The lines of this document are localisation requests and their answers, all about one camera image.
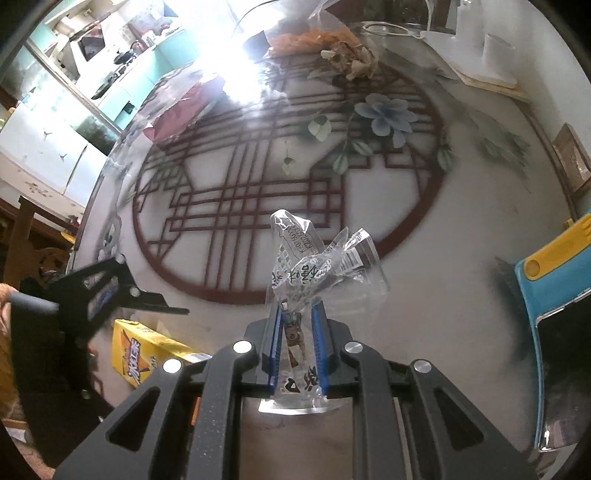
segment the transparent plastic bag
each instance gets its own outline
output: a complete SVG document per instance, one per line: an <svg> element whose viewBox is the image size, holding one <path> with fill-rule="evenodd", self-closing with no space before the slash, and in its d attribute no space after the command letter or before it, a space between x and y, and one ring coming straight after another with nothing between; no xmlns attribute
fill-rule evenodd
<svg viewBox="0 0 591 480"><path fill-rule="evenodd" d="M313 53L344 41L351 46L359 39L326 8L338 0L282 0L273 9L282 20L265 30L272 57L295 53Z"/></svg>
<svg viewBox="0 0 591 480"><path fill-rule="evenodd" d="M282 310L284 334L277 389L259 410L296 415L338 408L345 400L328 400L319 385L312 309L322 301L330 318L349 324L346 315L355 312L354 320L371 321L388 292L374 243L365 230L349 237L345 228L324 247L309 220L286 210L271 215L271 229L278 254L267 302L271 311Z"/></svg>

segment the juice box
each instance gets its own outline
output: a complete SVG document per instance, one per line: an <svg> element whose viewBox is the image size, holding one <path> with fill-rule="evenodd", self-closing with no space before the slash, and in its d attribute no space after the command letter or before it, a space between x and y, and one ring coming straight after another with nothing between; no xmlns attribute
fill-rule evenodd
<svg viewBox="0 0 591 480"><path fill-rule="evenodd" d="M186 364L211 358L193 348L172 340L140 322L115 320L111 344L113 368L134 387L169 358Z"/></svg>

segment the crumpled brown paper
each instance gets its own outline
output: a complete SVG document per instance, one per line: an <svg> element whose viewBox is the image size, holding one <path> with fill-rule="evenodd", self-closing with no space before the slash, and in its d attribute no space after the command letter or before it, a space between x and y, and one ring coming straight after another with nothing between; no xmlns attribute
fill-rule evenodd
<svg viewBox="0 0 591 480"><path fill-rule="evenodd" d="M322 58L329 61L339 73L345 73L348 81L355 78L374 76L378 68L378 58L363 45L352 47L347 42L340 41L332 46L331 50L322 50Z"/></svg>

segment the black cable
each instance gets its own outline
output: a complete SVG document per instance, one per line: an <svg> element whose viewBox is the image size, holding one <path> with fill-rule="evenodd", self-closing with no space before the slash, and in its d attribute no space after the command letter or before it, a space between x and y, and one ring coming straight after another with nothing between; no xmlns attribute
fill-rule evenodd
<svg viewBox="0 0 591 480"><path fill-rule="evenodd" d="M240 23L242 22L242 20L244 20L244 17L246 17L250 12L252 12L255 8L259 8L262 7L263 5L266 4L272 4L274 2L278 2L279 0L267 0L266 2L263 2L261 4L255 5L254 7L252 7L248 12L246 12L242 18L240 18L240 20L238 20L238 23L236 24L236 26L234 27L234 30L232 30L232 35L230 35L230 38L232 38L234 36L234 33L236 33L236 30L238 29L238 27L240 27Z"/></svg>

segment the blue flower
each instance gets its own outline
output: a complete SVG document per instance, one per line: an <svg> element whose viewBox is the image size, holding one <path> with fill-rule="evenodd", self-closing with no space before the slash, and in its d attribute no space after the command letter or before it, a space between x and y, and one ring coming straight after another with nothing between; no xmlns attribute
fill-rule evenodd
<svg viewBox="0 0 591 480"><path fill-rule="evenodd" d="M379 93L370 93L365 102L355 105L355 111L371 118L371 130L380 137L387 137L393 130L394 148L401 148L406 143L404 133L412 133L411 122L418 120L418 115L408 109L408 102L400 98L390 99Z"/></svg>

